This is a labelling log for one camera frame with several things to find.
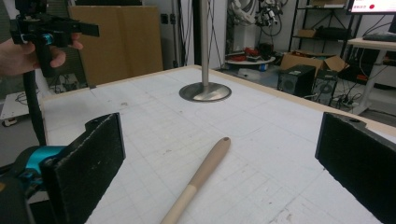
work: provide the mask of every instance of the wooden handle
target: wooden handle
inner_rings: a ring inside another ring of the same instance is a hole
[[[192,177],[190,183],[183,190],[180,196],[177,198],[172,208],[163,218],[162,224],[175,224],[190,203],[195,193],[201,188],[206,182],[209,176],[213,173],[216,167],[220,164],[224,158],[228,149],[230,148],[231,139],[228,137],[220,139],[207,154],[206,158],[198,168],[195,175]]]

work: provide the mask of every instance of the white desk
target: white desk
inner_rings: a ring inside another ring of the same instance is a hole
[[[366,110],[371,105],[369,102],[370,92],[374,87],[375,80],[379,76],[382,75],[380,73],[382,68],[381,68],[381,66],[379,66],[379,64],[382,64],[385,54],[387,53],[387,50],[396,50],[396,43],[381,42],[381,41],[369,41],[369,40],[363,40],[362,38],[351,39],[351,40],[348,40],[347,43],[349,45],[353,45],[356,48],[379,49],[379,54],[378,54],[378,57],[376,58],[375,66],[373,66],[371,75],[369,76],[369,79],[366,83],[366,87],[365,87],[364,92],[361,96],[359,105],[350,111],[353,114],[359,115],[360,113],[362,113],[364,110]]]
[[[224,136],[230,151],[179,223],[379,223],[314,157],[322,111],[338,110],[213,71],[230,98],[183,100],[179,90],[201,76],[189,66],[42,102],[50,145],[120,112],[127,158],[88,223],[159,223]],[[396,142],[394,128],[366,121]]]

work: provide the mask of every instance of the desk leg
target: desk leg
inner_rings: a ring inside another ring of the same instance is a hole
[[[379,51],[378,57],[376,58],[375,61],[375,65],[373,66],[373,70],[370,74],[369,80],[367,81],[366,87],[364,88],[364,92],[361,96],[359,105],[353,108],[352,110],[350,110],[349,113],[359,115],[371,105],[371,103],[369,102],[369,95],[374,87],[375,80],[378,78],[378,76],[381,76],[381,74],[378,73],[381,71],[382,66],[378,64],[382,64],[386,53],[387,51],[385,49],[381,49]]]

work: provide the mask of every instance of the keyboard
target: keyboard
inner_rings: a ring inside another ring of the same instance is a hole
[[[374,34],[374,35],[365,35],[363,40],[374,40],[374,41],[383,41],[383,42],[396,42],[395,34]]]

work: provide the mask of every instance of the monitor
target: monitor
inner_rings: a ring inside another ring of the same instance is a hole
[[[395,15],[396,0],[349,0],[346,14]]]

